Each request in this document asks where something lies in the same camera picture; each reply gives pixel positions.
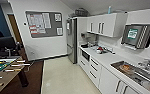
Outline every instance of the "bottle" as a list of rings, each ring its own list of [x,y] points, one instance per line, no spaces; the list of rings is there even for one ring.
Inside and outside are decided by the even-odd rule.
[[[108,14],[110,14],[111,13],[111,6],[109,6],[109,8],[108,8]]]

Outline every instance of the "gray floor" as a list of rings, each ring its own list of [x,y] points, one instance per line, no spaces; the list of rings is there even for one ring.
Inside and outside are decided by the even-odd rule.
[[[44,62],[41,94],[101,94],[80,66],[68,57]]]

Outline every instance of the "microwave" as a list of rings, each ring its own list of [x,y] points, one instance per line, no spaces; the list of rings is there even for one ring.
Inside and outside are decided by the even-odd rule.
[[[90,60],[90,55],[87,54],[85,51],[82,50],[82,56],[87,60],[89,61]]]
[[[150,45],[150,24],[126,25],[121,44],[144,49]]]

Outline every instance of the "doorway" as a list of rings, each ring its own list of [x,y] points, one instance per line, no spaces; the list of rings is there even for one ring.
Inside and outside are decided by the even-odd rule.
[[[25,49],[24,49],[24,46],[23,46],[23,42],[22,42],[19,30],[18,30],[18,26],[17,26],[16,20],[15,20],[15,17],[14,17],[13,14],[8,14],[8,18],[10,20],[10,23],[11,23],[16,41],[19,42],[22,45],[21,50],[19,51],[19,54],[20,54],[20,56],[22,56],[22,58],[24,60],[26,60],[26,62],[28,62],[28,58],[27,58],[27,55],[25,53]]]
[[[8,14],[8,17],[9,17],[9,20],[10,20],[10,23],[11,23],[11,26],[12,26],[12,29],[13,29],[13,32],[14,32],[17,42],[22,43],[21,36],[20,36],[19,30],[17,27],[16,20],[14,18],[14,15]]]

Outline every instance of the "bulletin board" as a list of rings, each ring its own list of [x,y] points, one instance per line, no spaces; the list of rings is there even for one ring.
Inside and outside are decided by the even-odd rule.
[[[32,38],[63,36],[61,13],[26,11],[26,17]]]

